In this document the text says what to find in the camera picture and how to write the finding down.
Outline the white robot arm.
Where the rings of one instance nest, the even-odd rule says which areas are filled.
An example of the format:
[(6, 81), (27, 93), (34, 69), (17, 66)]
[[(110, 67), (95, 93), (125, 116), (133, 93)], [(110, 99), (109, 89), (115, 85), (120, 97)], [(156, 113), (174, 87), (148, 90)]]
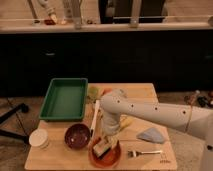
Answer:
[(103, 109), (102, 130), (116, 135), (120, 116), (126, 114), (170, 127), (205, 141), (200, 171), (213, 171), (213, 110), (168, 103), (141, 102), (128, 98), (121, 89), (114, 89), (100, 99)]

